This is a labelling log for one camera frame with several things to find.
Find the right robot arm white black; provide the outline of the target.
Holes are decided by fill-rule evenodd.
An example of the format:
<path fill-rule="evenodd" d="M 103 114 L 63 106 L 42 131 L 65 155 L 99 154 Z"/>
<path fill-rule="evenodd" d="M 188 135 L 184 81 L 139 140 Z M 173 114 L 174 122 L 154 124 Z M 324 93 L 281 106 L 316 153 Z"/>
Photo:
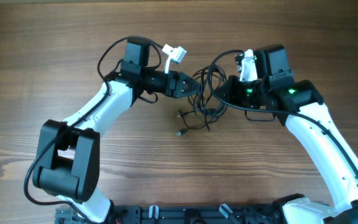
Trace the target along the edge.
<path fill-rule="evenodd" d="M 284 46 L 229 50 L 239 76 L 211 92 L 221 103 L 245 112 L 269 113 L 297 138 L 331 194 L 332 207 L 294 194 L 275 202 L 280 223 L 358 223 L 358 158 L 309 80 L 296 82 Z"/>

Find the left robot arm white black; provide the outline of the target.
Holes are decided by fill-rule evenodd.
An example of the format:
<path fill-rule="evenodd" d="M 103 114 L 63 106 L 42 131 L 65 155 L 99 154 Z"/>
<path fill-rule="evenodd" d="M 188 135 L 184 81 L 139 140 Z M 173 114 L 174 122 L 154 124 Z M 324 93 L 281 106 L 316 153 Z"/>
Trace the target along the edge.
<path fill-rule="evenodd" d="M 68 205 L 80 223 L 121 223 L 114 202 L 97 187 L 100 141 L 115 120 L 143 92 L 183 98 L 201 85 L 183 72 L 170 70 L 186 50 L 160 45 L 146 37 L 128 36 L 124 57 L 107 75 L 101 89 L 75 114 L 48 120 L 40 130 L 34 161 L 24 179 L 24 195 L 36 205 Z"/>

